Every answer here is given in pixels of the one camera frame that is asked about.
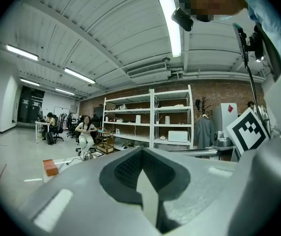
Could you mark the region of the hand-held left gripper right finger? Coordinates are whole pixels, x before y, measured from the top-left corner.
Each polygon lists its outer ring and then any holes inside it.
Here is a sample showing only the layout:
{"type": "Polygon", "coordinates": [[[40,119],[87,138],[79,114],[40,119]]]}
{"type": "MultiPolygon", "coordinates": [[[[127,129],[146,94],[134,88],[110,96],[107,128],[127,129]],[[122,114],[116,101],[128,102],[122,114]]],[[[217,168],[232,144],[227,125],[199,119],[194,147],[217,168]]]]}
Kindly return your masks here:
{"type": "Polygon", "coordinates": [[[236,164],[142,150],[143,234],[227,234],[236,164]]]}

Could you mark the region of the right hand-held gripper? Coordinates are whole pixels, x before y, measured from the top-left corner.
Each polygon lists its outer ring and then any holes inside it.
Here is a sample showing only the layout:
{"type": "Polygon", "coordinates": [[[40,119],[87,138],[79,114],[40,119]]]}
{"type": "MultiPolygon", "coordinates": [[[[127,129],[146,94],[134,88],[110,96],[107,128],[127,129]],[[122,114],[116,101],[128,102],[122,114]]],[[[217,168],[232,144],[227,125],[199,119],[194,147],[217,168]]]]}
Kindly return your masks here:
{"type": "Polygon", "coordinates": [[[217,106],[213,109],[215,127],[214,148],[170,150],[189,157],[214,157],[231,153],[231,161],[239,161],[241,155],[258,148],[268,140],[269,132],[257,112],[247,108],[241,115],[236,106],[217,106]]]}

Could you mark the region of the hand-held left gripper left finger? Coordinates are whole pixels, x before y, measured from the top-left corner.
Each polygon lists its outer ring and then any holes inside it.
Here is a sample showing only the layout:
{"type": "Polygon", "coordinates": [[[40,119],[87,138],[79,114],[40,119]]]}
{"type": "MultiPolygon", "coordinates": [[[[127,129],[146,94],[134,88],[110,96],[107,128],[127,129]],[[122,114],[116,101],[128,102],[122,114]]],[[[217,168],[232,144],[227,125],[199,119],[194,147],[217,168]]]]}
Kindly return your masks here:
{"type": "Polygon", "coordinates": [[[72,163],[21,205],[20,226],[30,236],[155,236],[141,206],[117,202],[100,185],[108,163],[130,150],[72,163]]]}

